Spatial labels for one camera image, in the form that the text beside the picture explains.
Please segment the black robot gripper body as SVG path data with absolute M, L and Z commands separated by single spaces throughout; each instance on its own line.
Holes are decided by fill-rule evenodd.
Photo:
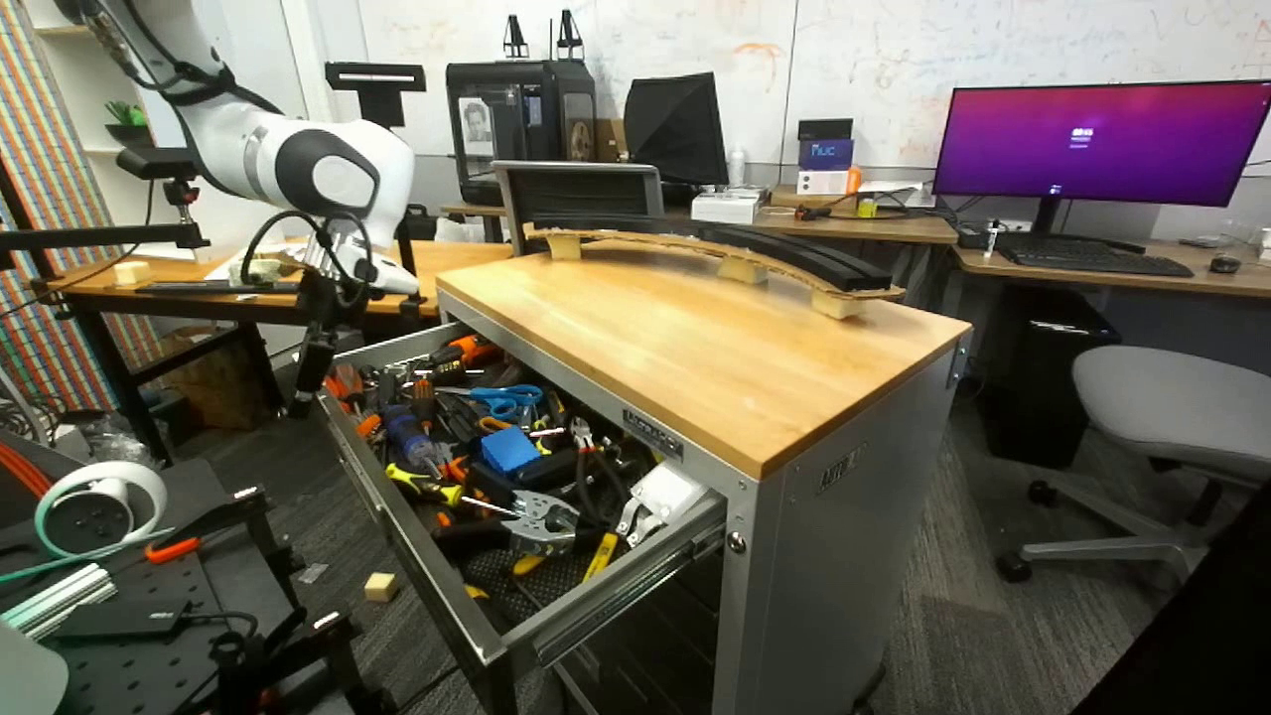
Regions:
M 323 377 L 332 363 L 338 328 L 365 313 L 379 281 L 375 244 L 365 223 L 352 215 L 323 220 L 318 253 L 304 262 L 298 281 L 298 305 L 304 313 L 303 363 L 289 391 L 295 404 L 312 404 Z

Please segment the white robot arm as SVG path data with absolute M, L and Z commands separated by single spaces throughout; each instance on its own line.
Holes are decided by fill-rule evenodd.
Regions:
M 375 294 L 413 294 L 392 258 L 410 207 L 413 150 L 371 121 L 295 121 L 242 89 L 201 33 L 196 0 L 56 0 L 87 27 L 127 80 L 165 98 L 196 166 L 225 193 L 262 200 L 279 220 L 303 220 L 308 250 L 298 301 L 304 350 L 289 404 L 323 393 L 338 328 Z

